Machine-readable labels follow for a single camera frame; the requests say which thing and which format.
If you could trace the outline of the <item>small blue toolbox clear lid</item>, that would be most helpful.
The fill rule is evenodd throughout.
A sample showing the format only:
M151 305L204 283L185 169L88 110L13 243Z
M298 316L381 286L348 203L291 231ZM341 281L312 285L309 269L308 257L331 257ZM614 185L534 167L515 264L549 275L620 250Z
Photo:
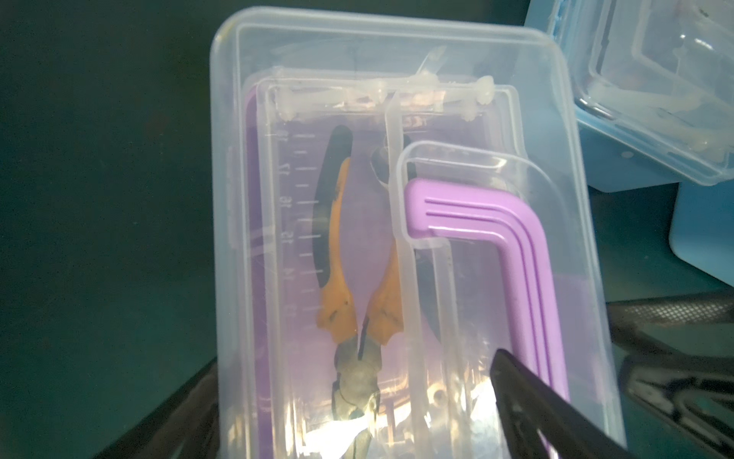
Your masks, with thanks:
M533 1L572 80L584 168L603 192L733 177L729 1Z

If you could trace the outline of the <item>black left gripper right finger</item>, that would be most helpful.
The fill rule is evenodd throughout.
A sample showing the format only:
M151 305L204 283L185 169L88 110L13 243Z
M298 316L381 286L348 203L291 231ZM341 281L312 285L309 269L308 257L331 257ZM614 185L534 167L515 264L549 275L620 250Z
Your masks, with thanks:
M633 455L589 422L512 353L496 351L490 371L512 458L613 459Z

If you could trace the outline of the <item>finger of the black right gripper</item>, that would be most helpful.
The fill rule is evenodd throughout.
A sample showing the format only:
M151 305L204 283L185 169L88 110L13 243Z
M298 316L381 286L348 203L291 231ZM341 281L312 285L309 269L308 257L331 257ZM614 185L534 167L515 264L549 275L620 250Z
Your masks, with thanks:
M733 290L608 302L606 311L614 344L632 354L670 355L677 351L644 327L732 324Z
M630 355L621 390L718 458L733 456L733 360L684 354Z

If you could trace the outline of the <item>purple toolbox clear lid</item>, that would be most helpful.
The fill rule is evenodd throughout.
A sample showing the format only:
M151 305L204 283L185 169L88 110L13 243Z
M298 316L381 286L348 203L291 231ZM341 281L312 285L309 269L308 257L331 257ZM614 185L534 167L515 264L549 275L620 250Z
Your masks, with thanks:
M499 349L625 444L547 34L254 7L210 83L223 457L505 458Z

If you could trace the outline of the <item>large blue toolbox clear lid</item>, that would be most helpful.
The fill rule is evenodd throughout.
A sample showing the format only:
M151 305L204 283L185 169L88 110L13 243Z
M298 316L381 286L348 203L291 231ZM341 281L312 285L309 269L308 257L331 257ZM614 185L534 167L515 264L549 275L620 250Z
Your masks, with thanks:
M669 244L686 263L733 284L733 183L679 186Z

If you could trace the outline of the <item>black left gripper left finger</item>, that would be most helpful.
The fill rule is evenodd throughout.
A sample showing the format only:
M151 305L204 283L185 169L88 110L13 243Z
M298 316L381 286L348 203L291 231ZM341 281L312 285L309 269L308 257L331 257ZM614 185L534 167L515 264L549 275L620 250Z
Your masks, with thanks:
M218 366L212 360L99 458L216 458Z

